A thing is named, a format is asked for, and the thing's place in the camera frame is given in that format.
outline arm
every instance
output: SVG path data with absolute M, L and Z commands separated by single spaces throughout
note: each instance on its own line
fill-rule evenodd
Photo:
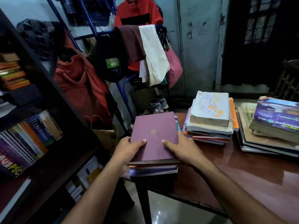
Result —
M 234 224 L 286 224 L 208 160 L 192 139 L 185 137 L 182 132 L 178 132 L 178 135 L 178 145 L 166 140 L 162 141 L 163 145 L 181 161 L 198 169 Z
M 138 149 L 146 143 L 146 140 L 142 140 L 130 144 L 129 140 L 130 137 L 121 139 L 110 161 L 62 224 L 99 224 L 104 221 L 118 179 Z

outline shelf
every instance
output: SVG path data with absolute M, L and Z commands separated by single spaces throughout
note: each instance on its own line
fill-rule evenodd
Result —
M 76 150 L 76 146 L 68 144 L 68 141 L 69 139 L 62 138 L 55 142 L 56 146 L 50 152 L 19 176 L 28 176 L 31 183 L 7 214 L 2 224 L 25 223 L 97 149 L 97 147 L 87 148 L 88 145 L 86 145 Z M 11 184 L 13 188 L 19 177 L 9 180 L 9 183 L 7 181 L 0 182 L 0 188 L 2 188 L 1 184 L 6 187 Z
M 17 106 L 10 113 L 0 118 L 0 131 L 4 131 L 22 122 L 23 120 L 41 113 L 44 109 L 36 108 L 37 105 L 46 102 L 44 98 L 36 99 L 26 105 Z

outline door lock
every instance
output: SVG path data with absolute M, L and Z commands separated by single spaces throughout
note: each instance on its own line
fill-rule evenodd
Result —
M 188 39 L 192 39 L 192 38 L 193 38 L 192 30 L 189 30 L 189 31 L 188 31 Z

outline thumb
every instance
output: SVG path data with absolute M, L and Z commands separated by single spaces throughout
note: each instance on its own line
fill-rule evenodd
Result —
M 144 146 L 146 143 L 147 143 L 146 139 L 142 139 L 141 141 L 132 143 L 132 145 L 135 148 L 140 148 L 140 147 Z
M 169 142 L 168 140 L 162 140 L 162 144 L 172 152 L 174 152 L 176 149 L 176 145 Z

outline wooden table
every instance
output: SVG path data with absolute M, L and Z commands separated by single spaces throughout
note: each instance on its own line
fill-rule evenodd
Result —
M 186 114 L 176 113 L 182 128 Z M 226 145 L 197 142 L 204 154 L 249 194 L 286 220 L 299 223 L 299 160 L 242 152 L 236 137 Z M 151 222 L 147 191 L 226 216 L 204 179 L 190 166 L 179 164 L 177 174 L 130 179 L 136 184 L 146 224 Z

